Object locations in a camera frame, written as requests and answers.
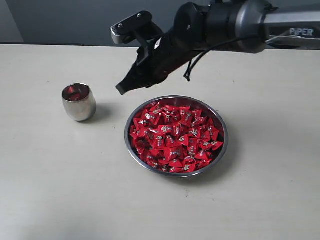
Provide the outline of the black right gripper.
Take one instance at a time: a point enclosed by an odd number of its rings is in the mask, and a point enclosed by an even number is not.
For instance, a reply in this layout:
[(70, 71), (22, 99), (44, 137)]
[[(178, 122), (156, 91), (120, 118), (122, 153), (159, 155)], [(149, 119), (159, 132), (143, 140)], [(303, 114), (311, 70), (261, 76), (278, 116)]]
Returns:
[(125, 78), (116, 85), (121, 95), (151, 88), (164, 82), (168, 75), (197, 57), (202, 50), (191, 49), (171, 29), (137, 50), (137, 58)]

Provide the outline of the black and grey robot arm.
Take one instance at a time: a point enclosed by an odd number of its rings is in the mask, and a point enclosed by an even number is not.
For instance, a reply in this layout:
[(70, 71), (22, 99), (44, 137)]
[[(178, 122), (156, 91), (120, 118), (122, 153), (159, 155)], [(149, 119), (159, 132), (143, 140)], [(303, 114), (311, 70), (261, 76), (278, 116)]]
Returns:
[(266, 0), (188, 2), (163, 32), (148, 11), (140, 11), (111, 27), (115, 44), (138, 41), (137, 58), (116, 86), (120, 94), (150, 88), (187, 65), (190, 80), (196, 64), (211, 51), (258, 54), (275, 49), (319, 49), (320, 6), (277, 8)]

